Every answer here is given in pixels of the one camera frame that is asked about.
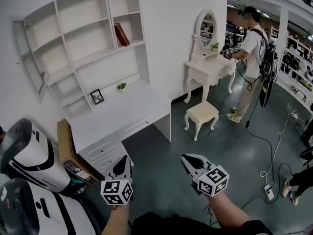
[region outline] picture frame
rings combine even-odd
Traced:
[[[90,95],[91,95],[92,100],[94,101],[95,105],[104,101],[104,98],[103,98],[99,89],[91,92]]]

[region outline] box label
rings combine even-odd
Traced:
[[[79,178],[84,179],[89,185],[97,183],[97,181],[92,178],[89,174],[84,172],[77,164],[75,164],[72,160],[68,160],[63,163],[63,166],[68,169],[73,174],[77,175]]]

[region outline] red book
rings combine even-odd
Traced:
[[[125,35],[125,32],[123,31],[121,24],[115,23],[114,28],[115,28],[115,33],[116,33],[117,39],[119,40],[121,45],[128,46],[130,43],[128,41],[127,36]]]

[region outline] white stool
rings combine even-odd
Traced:
[[[192,121],[196,123],[196,134],[194,140],[197,141],[197,136],[202,124],[209,122],[212,118],[214,118],[214,120],[211,123],[211,130],[214,130],[214,124],[219,119],[219,111],[208,101],[204,101],[187,110],[185,115],[185,130],[188,130],[189,128],[189,118],[191,118]]]

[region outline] potted plant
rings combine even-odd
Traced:
[[[117,89],[118,89],[119,91],[123,91],[123,90],[125,89],[125,87],[126,87],[126,83],[121,83],[121,84],[119,84],[119,85],[117,86]]]
[[[212,51],[216,53],[219,52],[219,43],[212,45]]]

